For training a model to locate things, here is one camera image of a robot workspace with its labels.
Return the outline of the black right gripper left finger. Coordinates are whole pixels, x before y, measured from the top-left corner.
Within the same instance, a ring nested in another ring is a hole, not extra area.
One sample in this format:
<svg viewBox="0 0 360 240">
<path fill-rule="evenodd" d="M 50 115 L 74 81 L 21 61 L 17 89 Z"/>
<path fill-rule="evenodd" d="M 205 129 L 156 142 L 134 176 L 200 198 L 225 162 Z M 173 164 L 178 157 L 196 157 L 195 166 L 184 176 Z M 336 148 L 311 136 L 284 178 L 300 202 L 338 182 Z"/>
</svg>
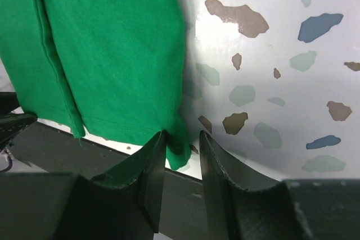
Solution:
<svg viewBox="0 0 360 240">
<path fill-rule="evenodd" d="M 1 174 L 2 239 L 153 239 L 159 231 L 166 133 L 111 169 Z"/>
</svg>

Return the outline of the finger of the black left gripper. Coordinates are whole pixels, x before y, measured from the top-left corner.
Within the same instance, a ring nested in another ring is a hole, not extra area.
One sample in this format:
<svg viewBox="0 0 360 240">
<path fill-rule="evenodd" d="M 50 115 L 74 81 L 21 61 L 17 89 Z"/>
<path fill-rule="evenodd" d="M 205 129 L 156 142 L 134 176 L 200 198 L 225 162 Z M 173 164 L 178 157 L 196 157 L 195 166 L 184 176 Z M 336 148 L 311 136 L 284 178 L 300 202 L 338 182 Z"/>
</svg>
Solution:
<svg viewBox="0 0 360 240">
<path fill-rule="evenodd" d="M 14 114 L 20 107 L 14 92 L 1 92 L 1 146 L 7 146 L 18 134 L 37 121 L 32 113 Z"/>
</svg>

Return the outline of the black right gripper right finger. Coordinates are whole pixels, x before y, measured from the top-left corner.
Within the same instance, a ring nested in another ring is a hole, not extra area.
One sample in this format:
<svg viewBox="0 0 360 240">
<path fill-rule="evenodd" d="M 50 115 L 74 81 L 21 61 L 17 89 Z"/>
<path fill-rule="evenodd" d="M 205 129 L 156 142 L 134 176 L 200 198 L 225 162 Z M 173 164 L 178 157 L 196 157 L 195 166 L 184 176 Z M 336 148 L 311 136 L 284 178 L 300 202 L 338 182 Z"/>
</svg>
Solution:
<svg viewBox="0 0 360 240">
<path fill-rule="evenodd" d="M 285 179 L 252 169 L 201 131 L 211 239 L 358 239 L 359 180 Z"/>
</svg>

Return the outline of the green t shirt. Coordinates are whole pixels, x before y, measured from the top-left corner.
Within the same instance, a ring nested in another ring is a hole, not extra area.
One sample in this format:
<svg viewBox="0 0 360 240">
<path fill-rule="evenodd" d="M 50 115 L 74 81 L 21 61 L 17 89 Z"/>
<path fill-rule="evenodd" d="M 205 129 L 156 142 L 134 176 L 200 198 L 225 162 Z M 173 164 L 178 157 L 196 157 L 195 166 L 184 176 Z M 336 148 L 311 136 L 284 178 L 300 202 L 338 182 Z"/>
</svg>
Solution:
<svg viewBox="0 0 360 240">
<path fill-rule="evenodd" d="M 191 156 L 185 50 L 178 0 L 1 0 L 1 61 L 25 112 L 76 138 L 143 146 L 164 130 L 173 170 Z"/>
</svg>

